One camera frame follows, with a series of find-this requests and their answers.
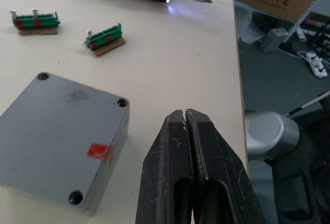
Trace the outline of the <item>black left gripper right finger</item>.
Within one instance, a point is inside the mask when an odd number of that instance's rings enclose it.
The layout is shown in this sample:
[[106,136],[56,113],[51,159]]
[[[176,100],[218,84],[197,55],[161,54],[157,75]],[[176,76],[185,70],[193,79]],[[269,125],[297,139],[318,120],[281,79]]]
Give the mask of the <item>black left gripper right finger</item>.
[[211,119],[186,110],[195,190],[195,223],[266,223],[241,159]]

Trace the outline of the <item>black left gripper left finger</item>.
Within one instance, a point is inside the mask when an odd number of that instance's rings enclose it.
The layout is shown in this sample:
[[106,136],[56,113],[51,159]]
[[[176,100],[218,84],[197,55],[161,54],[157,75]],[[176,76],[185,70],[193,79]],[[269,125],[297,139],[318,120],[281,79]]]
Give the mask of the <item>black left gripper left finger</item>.
[[190,223],[194,172],[186,121],[169,114],[142,166],[136,223]]

